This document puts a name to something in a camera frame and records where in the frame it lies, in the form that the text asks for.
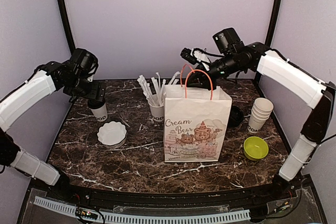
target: white scalloped dish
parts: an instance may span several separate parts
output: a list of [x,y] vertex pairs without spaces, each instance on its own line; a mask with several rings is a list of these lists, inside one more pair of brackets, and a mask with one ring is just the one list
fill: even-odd
[[98,141],[112,148],[119,148],[126,141],[127,130],[121,122],[110,122],[99,128]]

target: black lid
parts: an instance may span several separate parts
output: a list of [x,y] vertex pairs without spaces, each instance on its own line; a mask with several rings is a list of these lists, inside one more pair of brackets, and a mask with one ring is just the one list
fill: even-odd
[[90,99],[88,101],[88,107],[92,110],[100,109],[101,107],[104,106],[104,104],[105,104],[105,98],[103,98],[101,102],[93,99]]

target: white paper cup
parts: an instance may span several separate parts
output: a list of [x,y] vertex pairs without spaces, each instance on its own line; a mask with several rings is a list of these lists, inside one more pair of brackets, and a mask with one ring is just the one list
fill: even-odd
[[255,116],[251,114],[250,120],[248,121],[247,130],[250,133],[257,133],[266,121],[267,119],[260,120],[260,119],[255,118]]
[[148,102],[148,104],[153,116],[153,120],[162,122],[164,119],[164,106],[153,106],[150,102]]
[[88,107],[92,111],[92,114],[99,122],[104,122],[108,115],[106,110],[106,102],[105,100],[102,102],[88,102]]
[[253,107],[257,107],[259,110],[264,111],[264,112],[270,112],[273,110],[274,106],[273,103],[266,99],[266,98],[257,98],[254,101]]
[[260,115],[253,110],[251,111],[251,115],[253,115],[256,119],[261,120],[261,121],[269,119],[269,116],[270,116],[270,114],[269,115]]
[[262,111],[261,109],[258,109],[257,106],[253,106],[252,110],[260,115],[270,115],[272,111]]

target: paper bag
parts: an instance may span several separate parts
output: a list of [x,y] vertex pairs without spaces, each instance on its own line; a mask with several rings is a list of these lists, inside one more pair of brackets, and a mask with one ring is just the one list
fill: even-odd
[[213,93],[199,88],[166,85],[164,105],[165,162],[218,161],[232,99],[220,87]]

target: wire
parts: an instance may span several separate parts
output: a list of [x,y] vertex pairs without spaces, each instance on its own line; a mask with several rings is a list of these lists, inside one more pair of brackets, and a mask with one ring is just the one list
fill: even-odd
[[[87,207],[87,206],[83,206],[83,207],[81,207],[81,208],[89,209],[89,210],[93,210],[93,211],[97,212],[97,213],[101,216],[101,219],[102,219],[102,221],[103,221],[103,224],[105,224],[105,217],[104,217],[104,215],[103,215],[100,211],[98,211],[98,210],[96,210],[96,209],[94,209],[94,208]],[[81,222],[82,222],[82,221],[86,221],[86,220],[82,219],[82,217],[81,217],[80,215],[78,215],[78,216],[76,216],[76,217],[79,217],[79,219],[81,220]]]
[[263,197],[269,197],[271,194],[264,194],[264,195],[251,194],[251,195],[252,195],[252,196],[257,196],[257,197],[263,198]]
[[205,54],[205,55],[209,55],[209,56],[213,56],[213,57],[219,57],[219,58],[224,57],[223,55],[210,54],[209,52],[206,52],[206,51],[202,50],[201,48],[194,48],[194,50],[193,50],[193,56],[194,56],[194,57],[195,57],[195,55],[194,55],[194,51],[199,51],[199,52],[201,52],[201,53],[203,53],[203,54]]
[[204,60],[201,60],[201,63],[207,64],[208,66],[211,65],[211,62],[207,62],[207,61],[204,61]]
[[293,199],[293,195],[292,195],[292,193],[290,192],[290,190],[288,190],[288,193],[289,193],[289,195],[290,195],[290,200],[292,200],[292,199]]
[[333,134],[332,136],[329,136],[328,138],[326,138],[325,140],[323,140],[319,145],[325,143],[326,141],[328,141],[328,140],[330,140],[330,139],[332,139],[334,137],[336,137],[336,134]]
[[79,195],[78,194],[74,194],[74,195],[78,198],[79,203],[80,203],[80,197],[79,197]]
[[2,103],[5,99],[7,99],[11,94],[13,94],[15,91],[17,91],[18,89],[22,88],[24,85],[27,84],[28,81],[30,81],[34,75],[37,73],[38,70],[40,70],[40,67],[43,66],[43,65],[40,65],[38,66],[35,70],[34,70],[34,73],[24,82],[22,83],[19,87],[17,87],[16,89],[12,90],[10,93],[8,93],[5,97],[3,97],[1,100],[0,100],[0,103]]
[[48,187],[49,192],[52,193],[53,195],[55,195],[58,199],[68,202],[69,200],[71,200],[76,194],[72,195],[70,198],[64,199],[64,197],[59,196],[57,193],[55,193],[52,189],[52,187]]
[[298,65],[296,65],[295,63],[293,63],[293,62],[291,62],[291,61],[288,61],[288,60],[286,59],[286,57],[283,56],[282,53],[280,53],[277,49],[272,49],[272,51],[276,52],[276,53],[277,53],[277,54],[278,54],[284,61],[288,62],[288,64],[290,64],[291,66],[293,66],[293,67],[299,69],[300,71],[304,72],[306,75],[308,75],[309,77],[311,77],[311,78],[314,79],[315,81],[320,82],[323,86],[328,87],[328,88],[333,89],[333,90],[336,90],[335,87],[330,86],[330,85],[326,84],[325,82],[321,82],[321,81],[320,81],[319,79],[317,79],[315,76],[313,76],[312,74],[308,73],[308,72],[305,71],[304,69],[300,68],[300,67],[299,67]]
[[295,209],[298,208],[298,206],[299,206],[299,204],[300,204],[300,202],[301,202],[301,198],[302,198],[302,190],[303,190],[303,189],[301,188],[299,200],[298,200],[297,204],[295,205],[295,207],[292,208],[291,211],[289,211],[288,213],[286,213],[285,215],[282,215],[282,216],[274,216],[274,217],[272,217],[272,216],[271,216],[271,217],[267,216],[265,219],[280,219],[280,218],[289,216]]
[[224,78],[224,80],[226,80],[226,81],[229,81],[229,82],[233,82],[234,84],[238,84],[238,82],[237,82],[237,81],[235,81],[235,80],[232,80],[232,79],[227,79],[227,78]]
[[286,217],[288,215],[290,215],[295,209],[297,209],[297,207],[299,206],[300,202],[301,202],[301,198],[302,198],[302,191],[303,191],[303,181],[305,181],[306,178],[304,178],[302,181],[301,181],[301,187],[300,187],[300,196],[299,196],[299,200],[297,202],[297,204],[295,205],[295,207],[292,208],[291,211],[289,211],[288,213],[286,213],[285,215],[282,215],[282,216],[274,216],[272,217],[271,215],[275,214],[275,213],[278,213],[278,212],[274,212],[274,210],[272,212],[270,212],[269,214],[267,215],[264,215],[264,216],[251,216],[251,219],[280,219],[280,218],[283,218],[283,217]]
[[241,72],[242,72],[242,70],[241,70],[241,71],[238,71],[238,72],[236,73],[235,82],[236,82],[237,85],[238,85],[238,76],[240,75]]

